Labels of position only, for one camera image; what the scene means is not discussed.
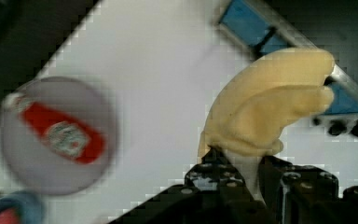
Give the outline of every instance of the ketchup bottle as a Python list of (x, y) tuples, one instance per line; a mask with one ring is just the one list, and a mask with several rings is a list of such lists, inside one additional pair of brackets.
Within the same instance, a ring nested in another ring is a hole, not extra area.
[(19, 92), (11, 93), (4, 107), (17, 113), (44, 145), (68, 160), (87, 164), (103, 153), (102, 135), (79, 119)]

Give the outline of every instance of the ketchup label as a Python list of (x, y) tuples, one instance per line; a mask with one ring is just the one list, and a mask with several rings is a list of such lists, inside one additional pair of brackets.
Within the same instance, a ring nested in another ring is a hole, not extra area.
[(90, 140), (77, 125), (66, 121), (50, 126), (44, 136), (53, 150), (71, 159), (78, 158)]

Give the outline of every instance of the white surface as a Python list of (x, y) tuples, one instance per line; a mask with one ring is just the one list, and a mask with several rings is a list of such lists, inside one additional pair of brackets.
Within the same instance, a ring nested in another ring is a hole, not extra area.
[[(39, 75), (79, 78), (108, 96), (121, 157), (91, 188), (46, 197), (46, 223), (105, 223), (183, 183), (214, 97), (249, 64), (211, 25), (220, 2), (103, 1)], [(353, 138), (331, 138), (303, 119), (282, 140), (282, 158), (323, 167), (343, 187), (358, 185)], [(0, 189), (20, 188), (0, 164)]]

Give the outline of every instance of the black screw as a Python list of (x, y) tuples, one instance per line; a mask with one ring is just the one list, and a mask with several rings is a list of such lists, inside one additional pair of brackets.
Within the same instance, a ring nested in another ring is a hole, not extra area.
[(347, 126), (345, 125), (345, 122), (339, 119), (332, 120), (330, 129), (328, 130), (328, 133), (330, 133), (333, 136), (339, 136), (342, 133), (345, 133), (347, 131)]

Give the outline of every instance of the gray plate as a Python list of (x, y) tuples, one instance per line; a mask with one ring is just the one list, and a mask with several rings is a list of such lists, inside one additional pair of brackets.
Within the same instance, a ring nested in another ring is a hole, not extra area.
[(43, 146), (13, 113), (1, 110), (1, 155), (8, 168), (28, 189), (42, 194), (71, 194), (97, 181), (109, 166), (116, 148), (115, 116), (100, 93), (66, 77), (34, 80), (19, 89), (101, 132), (103, 155), (91, 164), (77, 164)]

